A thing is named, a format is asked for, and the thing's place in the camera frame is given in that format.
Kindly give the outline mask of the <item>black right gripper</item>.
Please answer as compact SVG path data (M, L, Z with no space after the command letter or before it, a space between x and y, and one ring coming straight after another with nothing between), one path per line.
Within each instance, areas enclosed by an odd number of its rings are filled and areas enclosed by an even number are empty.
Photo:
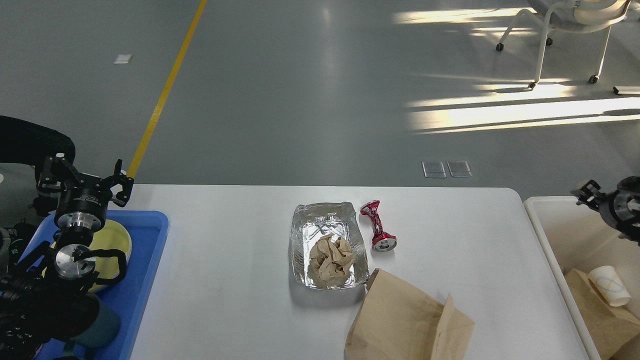
M619 231L624 239L638 237L638 176L621 180L615 191L601 191L601 185L590 179L571 191L576 205L585 205L598 212L611 228Z

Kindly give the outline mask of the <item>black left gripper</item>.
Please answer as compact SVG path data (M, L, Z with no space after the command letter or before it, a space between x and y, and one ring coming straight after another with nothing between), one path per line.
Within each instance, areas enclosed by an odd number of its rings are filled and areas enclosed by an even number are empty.
M105 227L108 203L125 208L131 199L135 179L122 170L117 159L112 175L103 178L97 189L84 188L83 176L64 153L45 155L36 182L38 199L57 199L54 222L60 230L83 227L101 230Z

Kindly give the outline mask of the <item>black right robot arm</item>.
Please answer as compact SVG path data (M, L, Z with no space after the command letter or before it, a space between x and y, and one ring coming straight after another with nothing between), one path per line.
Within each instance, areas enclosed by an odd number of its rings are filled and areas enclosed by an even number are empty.
M570 191L577 205L585 205L599 214L602 221L617 230L620 239L640 243L640 178L626 177L609 193L601 191L595 180L588 180Z

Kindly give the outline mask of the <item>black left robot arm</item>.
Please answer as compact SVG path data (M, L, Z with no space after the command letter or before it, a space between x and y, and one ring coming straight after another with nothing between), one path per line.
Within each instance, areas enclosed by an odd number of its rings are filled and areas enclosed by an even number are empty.
M118 248L91 249L94 235L106 225L109 202L125 207L134 178L122 160L107 177L77 170L63 153L47 156L38 190L57 201L54 244L42 241L1 278L1 358L32 360L52 339L64 342L64 360L85 359L114 340L121 319L90 292L125 279L128 260Z

